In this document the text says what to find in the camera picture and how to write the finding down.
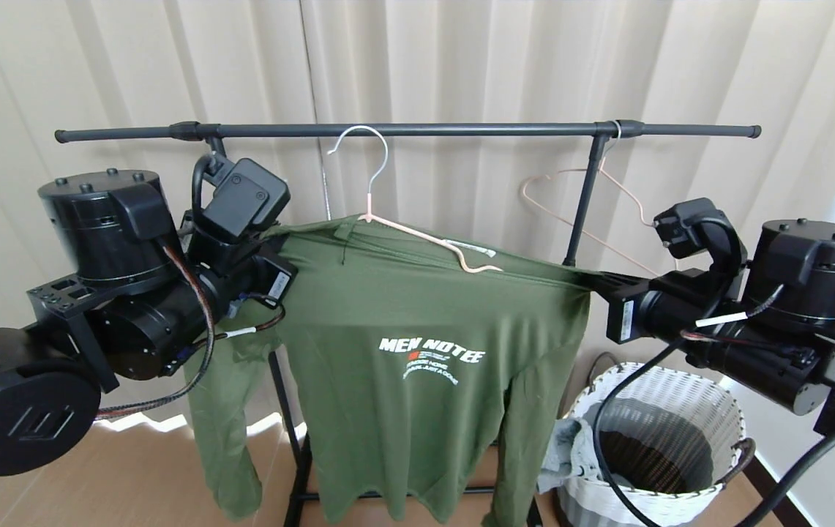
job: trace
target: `curtain fold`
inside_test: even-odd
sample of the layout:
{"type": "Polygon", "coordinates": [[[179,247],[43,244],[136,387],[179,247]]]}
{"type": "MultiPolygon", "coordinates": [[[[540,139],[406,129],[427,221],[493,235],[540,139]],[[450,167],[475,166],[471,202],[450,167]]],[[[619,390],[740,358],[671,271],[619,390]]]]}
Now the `curtain fold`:
{"type": "MultiPolygon", "coordinates": [[[[72,272],[36,188],[109,166],[156,171],[176,219],[206,147],[56,143],[53,130],[220,123],[638,119],[761,124],[758,140],[641,137],[608,171],[648,217],[708,196],[754,249],[775,217],[821,217],[835,193],[835,2],[0,2],[0,326],[32,320],[22,291],[72,272]]],[[[380,141],[234,139],[291,186],[284,223],[364,210],[380,141]]],[[[393,138],[374,186],[385,217],[559,262],[570,229],[520,199],[537,174],[585,166],[585,138],[393,138]]],[[[582,176],[531,185],[572,219],[582,176]]],[[[673,267],[634,204],[597,180],[588,230],[659,272],[673,267]]],[[[701,266],[705,259],[694,258],[701,266]]],[[[645,272],[583,238],[577,264],[645,272]]],[[[581,360],[602,349],[597,300],[581,360]]],[[[657,343],[617,350],[643,358],[657,343]]],[[[574,373],[576,387],[585,375],[574,373]]],[[[109,403],[176,379],[132,383],[109,403]]],[[[252,411],[276,410],[266,383],[252,411]]],[[[182,405],[154,411],[178,413],[182,405]]]]}

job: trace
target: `baseboard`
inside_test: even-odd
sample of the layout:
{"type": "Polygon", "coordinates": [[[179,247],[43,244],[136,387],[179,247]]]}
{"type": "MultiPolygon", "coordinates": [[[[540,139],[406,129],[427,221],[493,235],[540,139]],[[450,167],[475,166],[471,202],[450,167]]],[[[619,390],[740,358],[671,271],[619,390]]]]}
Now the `baseboard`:
{"type": "MultiPolygon", "coordinates": [[[[755,490],[765,498],[771,493],[772,488],[775,488],[775,484],[778,482],[775,481],[775,478],[771,476],[768,470],[765,469],[765,465],[762,464],[762,461],[758,460],[758,457],[754,458],[749,466],[743,471],[743,474],[746,474],[746,477],[749,480],[749,483],[752,483],[752,487],[755,487],[755,490]]],[[[782,500],[778,507],[775,507],[775,517],[778,518],[778,521],[781,521],[782,525],[785,527],[813,527],[813,525],[808,521],[798,507],[791,501],[788,496],[785,496],[785,499],[782,500]]]]}

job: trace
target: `floor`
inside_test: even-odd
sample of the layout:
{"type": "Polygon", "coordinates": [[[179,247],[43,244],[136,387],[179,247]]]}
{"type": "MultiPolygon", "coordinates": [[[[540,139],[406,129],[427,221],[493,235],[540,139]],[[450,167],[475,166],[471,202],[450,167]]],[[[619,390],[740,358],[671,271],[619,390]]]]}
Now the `floor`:
{"type": "MultiPolygon", "coordinates": [[[[293,458],[276,416],[253,430],[249,448],[264,480],[261,510],[237,524],[219,513],[203,484],[203,472],[189,428],[163,431],[140,424],[115,431],[96,426],[72,452],[46,467],[0,478],[0,526],[3,527],[152,527],[280,526],[293,484],[293,458]]],[[[471,485],[491,484],[494,451],[480,464],[471,485]]],[[[316,487],[315,480],[310,488],[316,487]]],[[[539,496],[545,527],[558,527],[549,497],[539,496]]],[[[697,527],[735,525],[759,501],[740,476],[698,518],[697,527]]],[[[449,525],[478,525],[490,496],[466,496],[449,525]]],[[[304,508],[304,527],[329,525],[319,504],[304,508]]],[[[421,527],[437,525],[420,504],[408,504],[406,520],[391,520],[381,500],[361,500],[341,526],[421,527]]],[[[770,516],[761,527],[781,527],[770,516]]]]}

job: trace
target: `clothes rack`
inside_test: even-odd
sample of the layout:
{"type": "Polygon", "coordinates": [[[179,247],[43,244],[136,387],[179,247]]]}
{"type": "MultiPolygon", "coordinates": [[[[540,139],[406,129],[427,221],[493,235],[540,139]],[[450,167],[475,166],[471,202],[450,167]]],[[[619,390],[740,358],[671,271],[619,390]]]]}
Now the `clothes rack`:
{"type": "MultiPolygon", "coordinates": [[[[205,141],[209,147],[220,154],[225,154],[224,138],[232,137],[337,137],[353,124],[204,124],[196,121],[186,121],[171,124],[169,127],[129,127],[129,129],[108,130],[57,130],[56,140],[59,143],[72,141],[100,141],[116,139],[149,139],[172,138],[181,141],[205,141]]],[[[583,186],[580,191],[577,216],[570,233],[567,254],[562,263],[564,266],[574,266],[577,257],[577,247],[583,233],[585,216],[590,206],[592,190],[596,182],[599,163],[602,160],[605,146],[610,139],[630,139],[642,135],[672,135],[672,136],[711,136],[711,137],[748,137],[757,138],[762,133],[762,127],[757,126],[719,126],[719,124],[646,124],[635,120],[617,120],[595,123],[417,123],[417,124],[368,124],[385,137],[562,137],[562,136],[591,136],[590,159],[585,169],[583,186]]],[[[368,135],[364,130],[351,132],[351,136],[368,135]]],[[[283,374],[277,354],[269,357],[271,376],[274,379],[274,390],[277,391],[277,402],[280,404],[281,416],[287,437],[290,441],[291,452],[296,461],[296,475],[293,480],[290,503],[284,517],[284,527],[297,527],[303,513],[306,501],[319,500],[319,494],[310,493],[307,483],[310,480],[310,469],[313,464],[309,436],[304,437],[303,443],[296,436],[291,407],[284,386],[283,374]]],[[[465,493],[491,493],[493,487],[467,487],[465,493]]],[[[366,493],[360,498],[376,498],[377,493],[366,493]]],[[[528,527],[540,526],[541,516],[537,503],[531,500],[528,513],[528,527]]]]}

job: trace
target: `long-sleeve shirt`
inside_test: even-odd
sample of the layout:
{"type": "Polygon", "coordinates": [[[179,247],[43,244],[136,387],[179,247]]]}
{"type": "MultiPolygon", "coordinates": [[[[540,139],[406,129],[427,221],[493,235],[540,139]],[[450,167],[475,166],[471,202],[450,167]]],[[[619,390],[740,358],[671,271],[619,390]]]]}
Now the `long-sleeve shirt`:
{"type": "MultiPolygon", "coordinates": [[[[190,393],[206,482],[220,507],[240,518],[261,504],[244,405],[282,343],[327,520],[376,490],[395,520],[411,494],[445,523],[498,438],[484,525],[522,525],[587,323],[585,272],[464,244],[470,266],[503,269],[468,274],[443,247],[355,217],[270,234],[283,233],[280,255],[298,268],[286,317],[262,333],[220,340],[190,393]]],[[[250,302],[220,326],[272,316],[250,302]]],[[[201,359],[186,364],[189,376],[201,359]]]]}

